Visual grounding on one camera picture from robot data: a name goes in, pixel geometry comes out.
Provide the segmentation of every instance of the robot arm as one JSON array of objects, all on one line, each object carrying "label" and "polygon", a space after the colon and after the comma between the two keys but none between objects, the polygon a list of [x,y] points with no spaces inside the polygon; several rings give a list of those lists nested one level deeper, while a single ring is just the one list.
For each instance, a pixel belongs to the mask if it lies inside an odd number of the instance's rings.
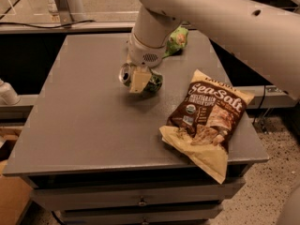
[{"label": "robot arm", "polygon": [[138,66],[157,66],[169,34],[191,23],[269,82],[300,98],[300,16],[249,0],[140,0],[129,42]]}]

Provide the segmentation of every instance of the tabletop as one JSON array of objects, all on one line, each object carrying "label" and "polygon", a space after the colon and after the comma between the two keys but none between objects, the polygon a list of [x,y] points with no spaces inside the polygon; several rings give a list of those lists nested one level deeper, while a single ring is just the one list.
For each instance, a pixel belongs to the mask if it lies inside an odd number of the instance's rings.
[{"label": "tabletop", "polygon": [[[195,69],[230,83],[207,37],[190,31],[180,55],[156,68],[154,96],[119,82],[128,33],[69,35],[24,126],[4,175],[185,168],[190,160],[161,140],[159,127],[184,99]],[[230,140],[229,164],[268,159],[248,116]]]}]

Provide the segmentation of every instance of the drawer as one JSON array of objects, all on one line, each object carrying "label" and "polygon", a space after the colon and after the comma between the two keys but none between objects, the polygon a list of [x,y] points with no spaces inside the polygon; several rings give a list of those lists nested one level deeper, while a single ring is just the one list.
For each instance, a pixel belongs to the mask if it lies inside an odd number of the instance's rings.
[{"label": "drawer", "polygon": [[66,211],[163,203],[192,203],[230,199],[244,178],[227,179],[222,185],[197,180],[140,183],[122,186],[74,187],[33,190],[34,202],[49,211]]},{"label": "drawer", "polygon": [[220,204],[188,203],[63,212],[60,218],[66,224],[77,225],[195,224],[194,221],[215,218],[221,210]]}]

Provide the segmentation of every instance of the snack bag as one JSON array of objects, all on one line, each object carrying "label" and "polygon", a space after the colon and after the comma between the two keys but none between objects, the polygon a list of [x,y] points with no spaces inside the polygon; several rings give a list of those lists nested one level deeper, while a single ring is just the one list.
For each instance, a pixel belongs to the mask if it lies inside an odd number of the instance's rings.
[{"label": "snack bag", "polygon": [[167,49],[163,58],[172,56],[178,51],[184,49],[188,44],[188,30],[182,26],[179,26],[173,31],[167,42]]},{"label": "snack bag", "polygon": [[253,98],[196,70],[186,98],[167,126],[159,129],[162,140],[221,184],[227,171],[228,141]]}]

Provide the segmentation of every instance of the cable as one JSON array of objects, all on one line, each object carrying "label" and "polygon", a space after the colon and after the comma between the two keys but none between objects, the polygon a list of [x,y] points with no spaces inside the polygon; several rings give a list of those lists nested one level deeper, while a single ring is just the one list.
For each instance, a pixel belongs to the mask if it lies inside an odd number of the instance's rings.
[{"label": "cable", "polygon": [[0,16],[0,20],[2,20],[2,19],[6,16],[6,14],[8,14],[8,12],[11,11],[11,9],[12,9],[13,7],[15,7],[20,1],[21,1],[21,0],[16,0],[16,1],[13,3],[12,7],[9,7],[9,8],[3,13],[3,15]]},{"label": "cable", "polygon": [[0,25],[20,25],[20,26],[29,26],[29,27],[35,27],[35,28],[47,28],[47,29],[55,29],[55,28],[61,28],[61,27],[68,27],[71,25],[75,25],[78,23],[92,23],[95,20],[82,20],[82,21],[77,21],[77,22],[71,22],[71,23],[66,23],[66,24],[61,24],[57,26],[39,26],[39,25],[34,25],[31,23],[21,23],[21,22],[0,22]]},{"label": "cable", "polygon": [[[264,98],[265,98],[265,85],[263,86],[262,100],[261,100],[261,102],[260,102],[260,105],[259,105],[259,107],[258,107],[258,110],[262,107]],[[256,120],[257,117],[258,117],[258,114],[255,115],[254,120],[253,120],[253,122],[252,122],[252,125],[255,124],[255,120]]]},{"label": "cable", "polygon": [[66,223],[62,222],[62,221],[58,218],[58,216],[54,213],[54,211],[51,211],[51,213],[52,213],[54,219],[55,219],[60,225],[66,225]]}]

